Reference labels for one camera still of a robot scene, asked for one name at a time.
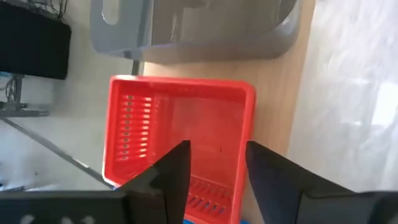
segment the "cable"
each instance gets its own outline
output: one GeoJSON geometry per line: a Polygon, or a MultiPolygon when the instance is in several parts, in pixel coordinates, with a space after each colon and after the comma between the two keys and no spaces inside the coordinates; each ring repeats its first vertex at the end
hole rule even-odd
{"type": "Polygon", "coordinates": [[[17,89],[17,77],[12,76],[10,80],[8,80],[6,86],[4,87],[4,90],[6,91],[6,98],[7,101],[15,101],[16,100],[16,89],[17,89]]]}
{"type": "Polygon", "coordinates": [[[26,0],[26,3],[29,4],[29,9],[31,11],[40,12],[40,10],[45,10],[47,12],[54,14],[56,19],[60,21],[63,20],[68,6],[68,0],[58,0],[58,7],[54,6],[53,0],[46,0],[45,2],[26,0]]]}

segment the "gray plastic container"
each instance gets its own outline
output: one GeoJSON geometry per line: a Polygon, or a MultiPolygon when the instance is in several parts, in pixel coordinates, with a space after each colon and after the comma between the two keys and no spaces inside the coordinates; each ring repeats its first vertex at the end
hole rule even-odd
{"type": "Polygon", "coordinates": [[[91,0],[91,40],[99,53],[155,63],[275,58],[295,42],[300,13],[300,0],[120,0],[110,25],[103,0],[91,0]]]}

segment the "wooden tabletop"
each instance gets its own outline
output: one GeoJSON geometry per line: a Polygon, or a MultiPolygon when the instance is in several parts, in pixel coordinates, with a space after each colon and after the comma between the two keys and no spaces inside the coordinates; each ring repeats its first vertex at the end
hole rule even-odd
{"type": "MultiPolygon", "coordinates": [[[[257,94],[252,138],[275,152],[286,155],[314,7],[315,0],[303,0],[298,39],[280,58],[177,65],[145,63],[144,75],[226,78],[252,84],[257,94]]],[[[242,216],[251,223],[263,223],[248,180],[242,216]]]]}

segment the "black plastic part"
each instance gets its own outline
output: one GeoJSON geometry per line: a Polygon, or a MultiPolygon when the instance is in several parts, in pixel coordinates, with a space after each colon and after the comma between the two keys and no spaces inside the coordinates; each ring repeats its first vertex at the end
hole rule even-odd
{"type": "Polygon", "coordinates": [[[311,195],[351,192],[254,141],[246,147],[250,183],[265,223],[295,223],[303,191],[311,195]]]}
{"type": "Polygon", "coordinates": [[[256,142],[248,142],[246,162],[265,223],[398,223],[397,192],[352,192],[256,142]]]}
{"type": "Polygon", "coordinates": [[[133,60],[132,61],[132,68],[131,68],[131,75],[139,75],[139,64],[140,60],[133,60]]]}
{"type": "Polygon", "coordinates": [[[1,192],[1,223],[182,223],[190,181],[190,142],[108,192],[1,192]]]}

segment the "blue object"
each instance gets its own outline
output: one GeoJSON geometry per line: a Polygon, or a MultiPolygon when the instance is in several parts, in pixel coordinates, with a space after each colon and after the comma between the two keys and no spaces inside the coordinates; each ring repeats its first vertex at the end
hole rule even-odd
{"type": "MultiPolygon", "coordinates": [[[[194,223],[188,220],[184,220],[183,224],[194,224],[194,223]]],[[[241,224],[250,224],[250,223],[245,220],[241,220],[241,224]]]]}
{"type": "Polygon", "coordinates": [[[11,73],[8,73],[8,72],[0,72],[0,77],[11,77],[11,73]]]}

